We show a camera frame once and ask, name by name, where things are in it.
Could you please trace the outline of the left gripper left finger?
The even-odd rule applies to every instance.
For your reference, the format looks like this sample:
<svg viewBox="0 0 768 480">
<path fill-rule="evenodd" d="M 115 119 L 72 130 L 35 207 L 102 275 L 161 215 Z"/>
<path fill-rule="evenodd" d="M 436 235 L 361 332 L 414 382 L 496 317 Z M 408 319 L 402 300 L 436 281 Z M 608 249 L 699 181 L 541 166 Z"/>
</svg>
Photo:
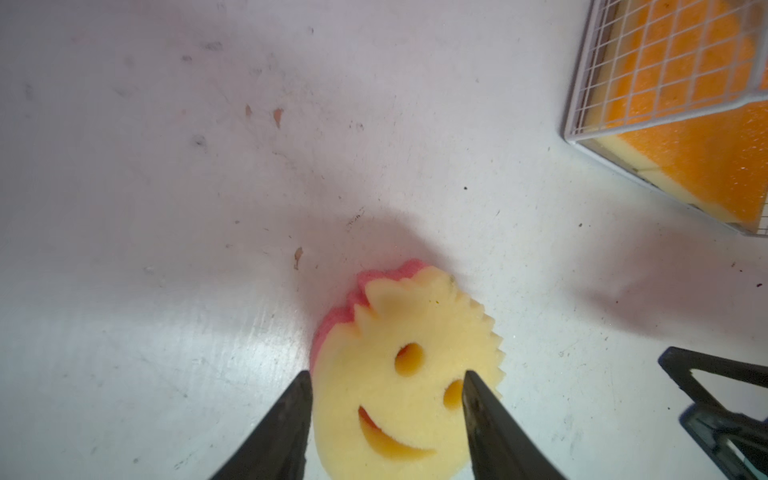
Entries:
<svg viewBox="0 0 768 480">
<path fill-rule="evenodd" d="M 303 370 L 211 479 L 302 479 L 312 404 L 310 373 Z"/>
</svg>

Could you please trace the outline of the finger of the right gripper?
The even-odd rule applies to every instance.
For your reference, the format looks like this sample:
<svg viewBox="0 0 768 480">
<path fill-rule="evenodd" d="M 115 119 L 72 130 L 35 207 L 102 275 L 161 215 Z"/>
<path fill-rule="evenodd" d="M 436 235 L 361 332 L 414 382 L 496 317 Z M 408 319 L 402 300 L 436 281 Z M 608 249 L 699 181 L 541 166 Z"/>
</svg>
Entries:
<svg viewBox="0 0 768 480">
<path fill-rule="evenodd" d="M 680 424 L 727 479 L 767 478 L 766 421 L 693 404 Z"/>
<path fill-rule="evenodd" d="M 723 408 L 723 405 L 694 378 L 694 371 L 767 388 L 766 366 L 716 357 L 678 347 L 667 348 L 659 357 L 658 364 L 677 386 L 697 404 Z"/>
</svg>

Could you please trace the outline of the yellow smiley sponge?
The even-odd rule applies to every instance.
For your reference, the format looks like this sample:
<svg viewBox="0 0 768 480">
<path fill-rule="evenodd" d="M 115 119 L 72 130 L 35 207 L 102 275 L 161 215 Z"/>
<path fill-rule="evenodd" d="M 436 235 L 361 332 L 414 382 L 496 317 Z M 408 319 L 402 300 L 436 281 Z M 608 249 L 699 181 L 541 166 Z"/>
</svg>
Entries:
<svg viewBox="0 0 768 480">
<path fill-rule="evenodd" d="M 449 273 L 413 259 L 359 274 L 310 356 L 315 445 L 333 479 L 449 479 L 469 460 L 464 375 L 496 389 L 501 338 Z"/>
</svg>

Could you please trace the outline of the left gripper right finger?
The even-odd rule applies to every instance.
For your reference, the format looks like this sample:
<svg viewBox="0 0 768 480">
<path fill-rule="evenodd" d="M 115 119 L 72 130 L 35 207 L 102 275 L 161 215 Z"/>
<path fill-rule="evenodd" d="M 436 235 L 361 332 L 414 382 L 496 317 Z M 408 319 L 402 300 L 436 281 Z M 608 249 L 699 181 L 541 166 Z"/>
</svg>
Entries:
<svg viewBox="0 0 768 480">
<path fill-rule="evenodd" d="M 475 479 L 565 479 L 473 370 L 464 376 L 462 408 Z"/>
</svg>

